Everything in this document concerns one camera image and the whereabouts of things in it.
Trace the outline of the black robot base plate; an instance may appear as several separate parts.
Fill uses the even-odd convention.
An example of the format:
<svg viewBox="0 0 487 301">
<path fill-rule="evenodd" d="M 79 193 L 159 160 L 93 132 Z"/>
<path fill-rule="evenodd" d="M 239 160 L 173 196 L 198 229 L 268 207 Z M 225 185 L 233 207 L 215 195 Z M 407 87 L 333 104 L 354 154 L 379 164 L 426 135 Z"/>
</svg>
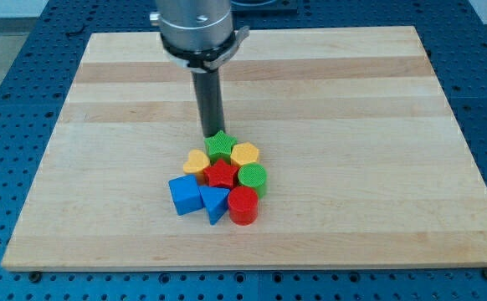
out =
<svg viewBox="0 0 487 301">
<path fill-rule="evenodd" d="M 293 12 L 298 9 L 299 0 L 231 0 L 235 12 Z"/>
</svg>

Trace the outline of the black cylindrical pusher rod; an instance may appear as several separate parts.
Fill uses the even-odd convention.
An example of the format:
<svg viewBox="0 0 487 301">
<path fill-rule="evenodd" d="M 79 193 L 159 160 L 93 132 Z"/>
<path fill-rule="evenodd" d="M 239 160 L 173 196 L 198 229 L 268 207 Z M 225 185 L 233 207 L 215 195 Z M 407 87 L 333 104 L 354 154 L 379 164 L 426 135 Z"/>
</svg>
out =
<svg viewBox="0 0 487 301">
<path fill-rule="evenodd" d="M 219 72 L 192 73 L 197 108 L 205 138 L 225 130 Z"/>
</svg>

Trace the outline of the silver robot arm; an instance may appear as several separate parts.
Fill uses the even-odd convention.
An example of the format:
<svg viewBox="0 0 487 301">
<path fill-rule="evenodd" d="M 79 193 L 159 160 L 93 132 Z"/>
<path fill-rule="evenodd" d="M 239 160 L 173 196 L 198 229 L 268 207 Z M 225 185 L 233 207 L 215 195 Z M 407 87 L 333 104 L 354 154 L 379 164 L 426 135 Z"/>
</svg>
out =
<svg viewBox="0 0 487 301">
<path fill-rule="evenodd" d="M 160 30 L 168 58 L 192 74 L 205 137 L 225 129 L 219 69 L 249 36 L 233 27 L 230 0 L 156 0 L 151 24 Z"/>
</svg>

